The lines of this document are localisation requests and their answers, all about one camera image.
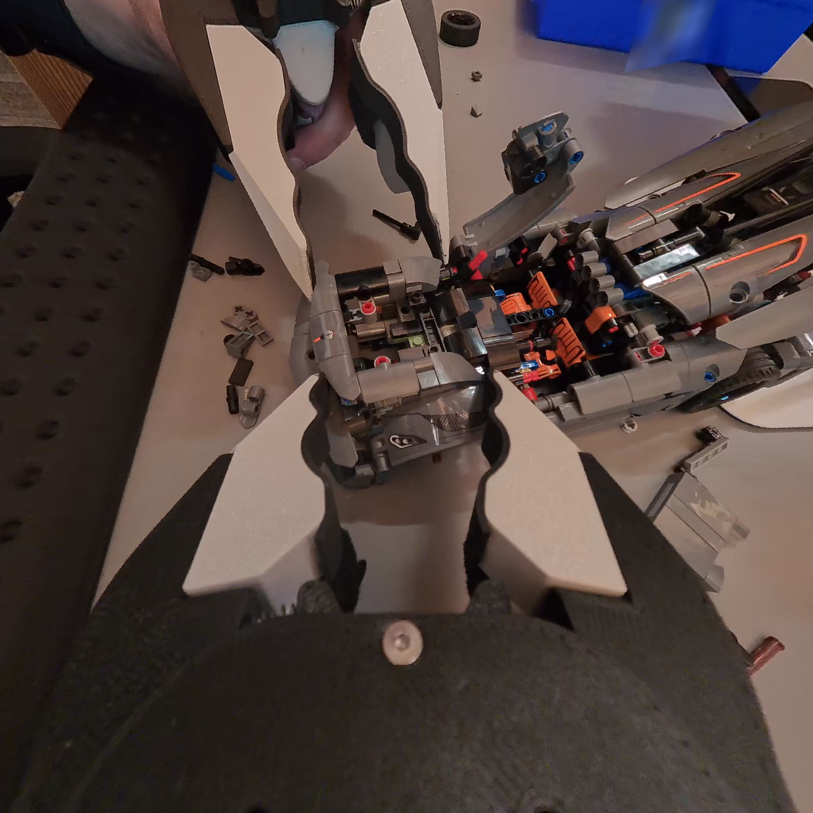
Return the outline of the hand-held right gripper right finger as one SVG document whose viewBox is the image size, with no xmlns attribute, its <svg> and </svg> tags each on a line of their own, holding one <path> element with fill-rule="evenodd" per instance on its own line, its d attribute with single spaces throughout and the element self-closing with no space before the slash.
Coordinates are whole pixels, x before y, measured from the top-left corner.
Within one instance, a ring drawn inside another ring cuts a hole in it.
<svg viewBox="0 0 813 813">
<path fill-rule="evenodd" d="M 627 584 L 577 446 L 498 371 L 483 383 L 477 486 L 465 539 L 467 592 L 503 585 L 532 615 L 551 589 L 622 597 Z"/>
</svg>

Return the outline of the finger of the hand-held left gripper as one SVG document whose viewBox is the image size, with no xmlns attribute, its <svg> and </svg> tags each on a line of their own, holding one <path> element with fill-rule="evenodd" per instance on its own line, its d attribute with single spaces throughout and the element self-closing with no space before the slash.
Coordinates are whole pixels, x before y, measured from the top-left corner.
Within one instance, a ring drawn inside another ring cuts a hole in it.
<svg viewBox="0 0 813 813">
<path fill-rule="evenodd" d="M 278 2 L 162 1 L 171 49 L 279 257 L 308 298 L 315 275 L 284 136 L 290 82 L 272 38 Z"/>
<path fill-rule="evenodd" d="M 353 39 L 351 89 L 362 139 L 379 155 L 393 191 L 410 192 L 429 249 L 450 240 L 442 69 L 432 2 L 371 2 Z"/>
</svg>

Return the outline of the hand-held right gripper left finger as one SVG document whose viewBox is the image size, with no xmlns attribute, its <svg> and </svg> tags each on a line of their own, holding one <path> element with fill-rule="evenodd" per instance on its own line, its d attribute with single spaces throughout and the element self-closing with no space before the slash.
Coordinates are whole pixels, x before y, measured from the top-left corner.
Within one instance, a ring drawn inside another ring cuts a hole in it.
<svg viewBox="0 0 813 813">
<path fill-rule="evenodd" d="M 333 392 L 324 376 L 301 384 L 234 449 L 186 575 L 189 596 L 250 588 L 292 612 L 300 587 L 326 583 L 355 610 L 366 563 L 340 526 L 327 468 Z"/>
</svg>

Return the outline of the black lego lever piece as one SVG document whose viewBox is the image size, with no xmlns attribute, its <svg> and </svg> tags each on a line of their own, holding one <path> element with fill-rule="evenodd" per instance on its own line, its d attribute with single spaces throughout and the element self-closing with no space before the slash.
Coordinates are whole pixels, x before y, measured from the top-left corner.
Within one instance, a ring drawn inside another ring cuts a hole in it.
<svg viewBox="0 0 813 813">
<path fill-rule="evenodd" d="M 395 232 L 399 233 L 405 239 L 415 242 L 422 237 L 422 230 L 418 223 L 412 224 L 407 221 L 394 218 L 378 209 L 372 209 L 371 215 L 382 224 L 387 225 Z"/>
</svg>

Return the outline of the grey lego car door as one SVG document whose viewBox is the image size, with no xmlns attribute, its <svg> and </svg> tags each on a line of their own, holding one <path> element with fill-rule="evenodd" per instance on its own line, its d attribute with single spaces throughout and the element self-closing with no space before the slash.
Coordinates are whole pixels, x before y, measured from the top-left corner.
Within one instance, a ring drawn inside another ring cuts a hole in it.
<svg viewBox="0 0 813 813">
<path fill-rule="evenodd" d="M 475 254 L 493 254 L 549 215 L 574 189 L 572 173 L 584 151 L 567 127 L 563 111 L 519 127 L 503 150 L 512 192 L 466 223 L 459 242 Z"/>
</svg>

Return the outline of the grey lego car model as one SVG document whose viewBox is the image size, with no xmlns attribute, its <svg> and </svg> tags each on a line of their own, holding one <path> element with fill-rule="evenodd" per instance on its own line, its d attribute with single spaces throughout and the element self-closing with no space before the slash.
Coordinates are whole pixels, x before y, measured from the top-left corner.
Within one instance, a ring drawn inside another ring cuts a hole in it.
<svg viewBox="0 0 813 813">
<path fill-rule="evenodd" d="M 337 273 L 302 299 L 297 384 L 333 395 L 348 484 L 482 438 L 498 371 L 561 429 L 701 412 L 811 368 L 811 102 L 561 203 L 512 243 Z"/>
</svg>

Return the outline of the black lego tire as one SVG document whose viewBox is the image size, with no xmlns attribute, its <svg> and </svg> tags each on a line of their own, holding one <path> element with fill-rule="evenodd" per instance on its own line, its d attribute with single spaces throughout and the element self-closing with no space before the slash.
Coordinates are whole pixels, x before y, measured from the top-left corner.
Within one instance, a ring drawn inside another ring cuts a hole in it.
<svg viewBox="0 0 813 813">
<path fill-rule="evenodd" d="M 475 13 L 464 9 L 450 9 L 442 13 L 439 26 L 439 39 L 453 47 L 472 47 L 479 41 L 481 19 Z"/>
</svg>

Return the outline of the grey lego sloped panel assembly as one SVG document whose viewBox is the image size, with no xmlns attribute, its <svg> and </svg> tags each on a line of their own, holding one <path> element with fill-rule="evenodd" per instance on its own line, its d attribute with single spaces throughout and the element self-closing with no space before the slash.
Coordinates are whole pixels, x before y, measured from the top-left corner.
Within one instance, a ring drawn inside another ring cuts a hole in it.
<svg viewBox="0 0 813 813">
<path fill-rule="evenodd" d="M 713 426 L 696 432 L 701 446 L 678 463 L 661 485 L 645 515 L 704 582 L 718 593 L 725 570 L 720 551 L 745 541 L 749 528 L 697 478 L 698 471 L 726 452 L 729 439 Z"/>
</svg>

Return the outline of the blue plastic bin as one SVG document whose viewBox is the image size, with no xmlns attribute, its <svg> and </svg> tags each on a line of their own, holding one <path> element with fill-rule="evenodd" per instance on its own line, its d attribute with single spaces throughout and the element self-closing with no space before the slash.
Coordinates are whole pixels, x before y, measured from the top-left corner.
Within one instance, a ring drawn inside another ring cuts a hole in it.
<svg viewBox="0 0 813 813">
<path fill-rule="evenodd" d="M 532 2 L 537 37 L 628 54 L 626 69 L 709 64 L 763 74 L 807 31 L 811 1 Z"/>
</svg>

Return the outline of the black dimpled foam mat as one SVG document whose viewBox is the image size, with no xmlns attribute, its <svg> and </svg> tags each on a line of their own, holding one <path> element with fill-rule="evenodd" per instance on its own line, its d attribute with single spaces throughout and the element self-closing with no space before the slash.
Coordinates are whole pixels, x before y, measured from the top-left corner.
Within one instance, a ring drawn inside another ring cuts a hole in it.
<svg viewBox="0 0 813 813">
<path fill-rule="evenodd" d="M 2 700 L 39 697 L 94 594 L 215 144 L 198 107 L 95 80 L 2 232 Z"/>
</svg>

